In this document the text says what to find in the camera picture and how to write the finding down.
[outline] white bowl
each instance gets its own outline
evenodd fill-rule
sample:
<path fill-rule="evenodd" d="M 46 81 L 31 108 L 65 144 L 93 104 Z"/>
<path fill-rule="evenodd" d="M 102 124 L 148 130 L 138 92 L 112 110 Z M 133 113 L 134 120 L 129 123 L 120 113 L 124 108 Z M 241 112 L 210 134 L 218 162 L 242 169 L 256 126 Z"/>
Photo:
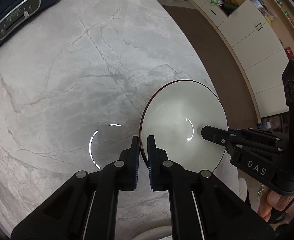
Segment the white bowl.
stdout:
<path fill-rule="evenodd" d="M 200 172 L 218 166 L 225 147 L 206 141 L 201 129 L 210 125 L 228 130 L 225 111 L 217 96 L 192 80 L 173 81 L 149 100 L 139 127 L 141 153 L 146 162 L 147 137 L 186 170 Z"/>

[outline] marble countertop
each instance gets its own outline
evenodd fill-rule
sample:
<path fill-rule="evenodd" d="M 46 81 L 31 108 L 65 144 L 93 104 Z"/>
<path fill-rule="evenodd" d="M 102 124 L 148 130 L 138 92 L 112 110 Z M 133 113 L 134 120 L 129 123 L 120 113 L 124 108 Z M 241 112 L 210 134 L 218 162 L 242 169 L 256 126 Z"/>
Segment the marble countertop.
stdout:
<path fill-rule="evenodd" d="M 214 91 L 156 0 L 60 0 L 30 19 L 0 48 L 2 227 L 10 233 L 77 171 L 117 160 L 149 98 L 178 79 Z M 227 158 L 217 172 L 237 192 Z M 119 194 L 115 239 L 170 224 L 168 193 L 150 190 L 142 160 L 139 173 L 137 190 Z"/>

